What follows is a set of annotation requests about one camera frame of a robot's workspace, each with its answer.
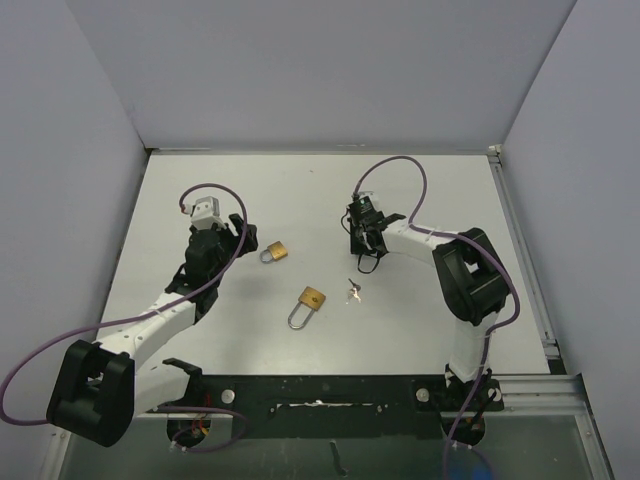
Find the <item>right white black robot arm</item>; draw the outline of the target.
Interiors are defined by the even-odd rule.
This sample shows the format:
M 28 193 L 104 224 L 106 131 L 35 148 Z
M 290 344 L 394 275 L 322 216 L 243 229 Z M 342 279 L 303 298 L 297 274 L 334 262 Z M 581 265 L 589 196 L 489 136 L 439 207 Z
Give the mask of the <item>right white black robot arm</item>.
M 481 396 L 476 377 L 487 370 L 485 338 L 511 289 L 502 262 L 485 232 L 450 232 L 417 226 L 399 213 L 385 215 L 371 192 L 357 193 L 346 207 L 350 252 L 375 264 L 388 254 L 422 261 L 434 268 L 446 306 L 456 318 L 446 365 L 445 395 L 459 409 Z

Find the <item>silver key bunch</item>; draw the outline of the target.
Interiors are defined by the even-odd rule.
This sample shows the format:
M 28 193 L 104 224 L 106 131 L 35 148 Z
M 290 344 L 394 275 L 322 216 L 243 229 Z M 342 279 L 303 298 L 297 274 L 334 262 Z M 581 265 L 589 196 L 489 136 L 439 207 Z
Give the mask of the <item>silver key bunch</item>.
M 361 286 L 351 278 L 349 278 L 348 281 L 349 281 L 350 287 L 348 289 L 346 303 L 349 304 L 352 301 L 355 301 L 358 304 L 360 304 L 362 302 L 362 298 L 360 296 Z

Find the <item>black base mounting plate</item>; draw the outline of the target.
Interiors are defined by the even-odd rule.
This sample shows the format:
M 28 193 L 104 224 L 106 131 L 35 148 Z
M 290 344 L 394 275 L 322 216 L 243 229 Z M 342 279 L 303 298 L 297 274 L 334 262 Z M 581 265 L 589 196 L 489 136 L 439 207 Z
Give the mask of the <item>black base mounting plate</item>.
M 485 413 L 504 408 L 490 375 L 478 387 L 442 375 L 203 375 L 167 404 L 197 417 L 167 423 L 168 436 L 187 447 L 203 440 L 216 415 L 230 416 L 238 439 L 439 440 L 454 428 L 477 442 Z

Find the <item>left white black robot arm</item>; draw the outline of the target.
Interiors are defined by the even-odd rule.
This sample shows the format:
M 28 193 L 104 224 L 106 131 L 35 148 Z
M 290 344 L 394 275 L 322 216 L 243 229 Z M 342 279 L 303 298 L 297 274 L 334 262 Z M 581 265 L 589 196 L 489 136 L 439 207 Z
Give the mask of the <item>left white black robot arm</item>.
M 201 368 L 152 357 L 210 311 L 224 272 L 259 243 L 256 226 L 238 214 L 228 223 L 190 231 L 184 263 L 142 320 L 93 343 L 77 340 L 68 347 L 46 411 L 51 424 L 110 447 L 142 413 L 204 406 Z

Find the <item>large brass padlock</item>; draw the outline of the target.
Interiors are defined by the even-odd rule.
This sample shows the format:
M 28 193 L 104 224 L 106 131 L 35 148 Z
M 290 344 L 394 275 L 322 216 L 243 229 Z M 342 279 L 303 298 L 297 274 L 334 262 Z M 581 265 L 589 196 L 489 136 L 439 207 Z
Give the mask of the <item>large brass padlock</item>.
M 313 315 L 320 310 L 325 301 L 326 295 L 324 293 L 311 286 L 306 286 L 299 295 L 297 303 L 287 317 L 288 327 L 292 330 L 304 329 Z M 306 314 L 301 322 L 296 322 L 298 313 L 302 309 L 306 311 Z

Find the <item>small brass padlock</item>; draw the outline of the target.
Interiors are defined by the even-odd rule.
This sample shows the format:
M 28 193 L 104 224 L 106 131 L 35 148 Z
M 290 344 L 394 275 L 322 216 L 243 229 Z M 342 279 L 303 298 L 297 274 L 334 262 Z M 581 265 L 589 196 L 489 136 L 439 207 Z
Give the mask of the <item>small brass padlock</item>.
M 268 245 L 260 254 L 259 259 L 263 264 L 271 264 L 288 256 L 288 250 L 281 241 Z

